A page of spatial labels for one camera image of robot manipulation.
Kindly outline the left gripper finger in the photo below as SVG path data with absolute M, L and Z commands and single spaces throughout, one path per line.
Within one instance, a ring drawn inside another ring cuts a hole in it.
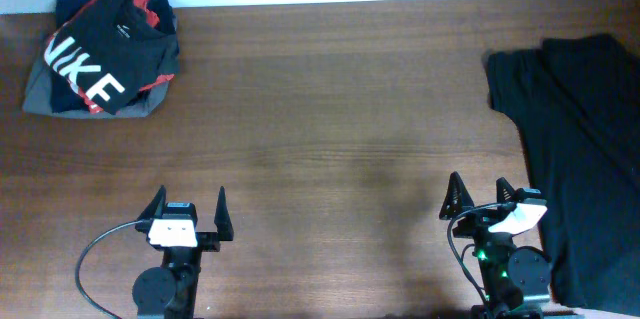
M 234 228 L 227 207 L 226 191 L 223 186 L 219 189 L 214 224 L 217 228 L 219 241 L 232 241 L 234 239 Z
M 138 216 L 139 220 L 151 220 L 160 218 L 166 203 L 166 188 L 161 185 L 151 202 Z

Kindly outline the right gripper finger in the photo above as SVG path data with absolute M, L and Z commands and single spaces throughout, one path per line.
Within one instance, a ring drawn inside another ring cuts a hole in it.
M 516 190 L 504 177 L 496 180 L 496 198 L 498 203 L 514 202 L 515 193 Z
M 445 199 L 439 212 L 439 219 L 451 220 L 474 207 L 474 202 L 461 176 L 458 172 L 452 172 L 449 177 Z

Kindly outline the black t-shirt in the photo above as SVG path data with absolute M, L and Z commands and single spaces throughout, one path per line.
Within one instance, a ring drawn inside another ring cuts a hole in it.
M 609 34 L 486 58 L 493 110 L 521 136 L 563 306 L 639 313 L 639 57 Z

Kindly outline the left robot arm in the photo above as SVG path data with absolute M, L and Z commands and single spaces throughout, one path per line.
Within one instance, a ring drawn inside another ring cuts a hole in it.
M 193 203 L 169 202 L 165 187 L 138 217 L 135 229 L 147 243 L 163 253 L 162 263 L 142 272 L 132 288 L 139 318 L 192 319 L 201 273 L 201 258 L 218 252 L 234 239 L 226 191 L 219 189 L 214 215 L 215 231 L 198 231 Z

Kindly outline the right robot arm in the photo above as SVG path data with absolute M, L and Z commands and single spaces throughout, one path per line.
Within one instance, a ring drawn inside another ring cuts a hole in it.
M 514 238 L 537 226 L 547 201 L 533 188 L 514 188 L 501 177 L 496 201 L 475 205 L 461 176 L 452 172 L 439 218 L 449 248 L 482 303 L 473 318 L 541 318 L 550 301 L 551 259 Z

